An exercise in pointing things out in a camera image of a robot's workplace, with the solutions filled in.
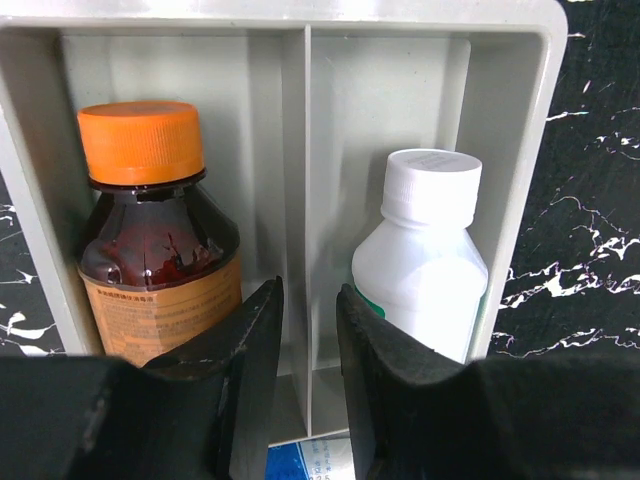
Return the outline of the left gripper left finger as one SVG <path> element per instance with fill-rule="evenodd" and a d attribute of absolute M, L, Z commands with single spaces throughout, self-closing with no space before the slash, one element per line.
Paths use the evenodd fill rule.
<path fill-rule="evenodd" d="M 1 361 L 5 479 L 261 479 L 284 289 L 142 367 L 106 356 Z"/>

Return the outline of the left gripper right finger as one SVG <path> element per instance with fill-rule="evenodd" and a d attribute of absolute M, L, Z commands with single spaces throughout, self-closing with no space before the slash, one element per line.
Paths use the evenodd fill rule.
<path fill-rule="evenodd" d="M 360 479 L 635 479 L 639 361 L 488 357 L 459 364 L 349 285 L 336 322 Z"/>

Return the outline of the white blue bandage roll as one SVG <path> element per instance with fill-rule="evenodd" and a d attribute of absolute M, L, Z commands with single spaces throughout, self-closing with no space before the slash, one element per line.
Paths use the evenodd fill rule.
<path fill-rule="evenodd" d="M 351 440 L 347 434 L 270 447 L 266 480 L 355 480 Z"/>

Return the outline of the white bottle white cap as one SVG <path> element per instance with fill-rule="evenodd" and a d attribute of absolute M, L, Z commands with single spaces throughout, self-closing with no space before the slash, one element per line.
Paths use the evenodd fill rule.
<path fill-rule="evenodd" d="M 356 248 L 356 291 L 388 322 L 456 362 L 467 359 L 488 270 L 467 229 L 482 163 L 468 154 L 389 155 L 381 224 Z"/>

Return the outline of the brown bottle orange cap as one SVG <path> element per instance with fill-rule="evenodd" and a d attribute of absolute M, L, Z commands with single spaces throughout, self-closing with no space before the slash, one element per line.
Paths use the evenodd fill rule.
<path fill-rule="evenodd" d="M 200 187 L 206 167 L 193 105 L 100 104 L 77 120 L 99 194 L 78 272 L 106 354 L 143 366 L 241 304 L 239 230 Z"/>

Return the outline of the grey plastic divided tray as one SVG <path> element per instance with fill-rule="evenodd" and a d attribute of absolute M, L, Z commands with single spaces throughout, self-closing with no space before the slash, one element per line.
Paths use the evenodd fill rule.
<path fill-rule="evenodd" d="M 94 203 L 76 113 L 169 99 L 199 110 L 244 293 L 285 282 L 273 444 L 348 427 L 335 300 L 393 151 L 482 161 L 483 357 L 566 41 L 555 1 L 3 2 L 1 172 L 64 350 L 102 350 L 74 262 Z"/>

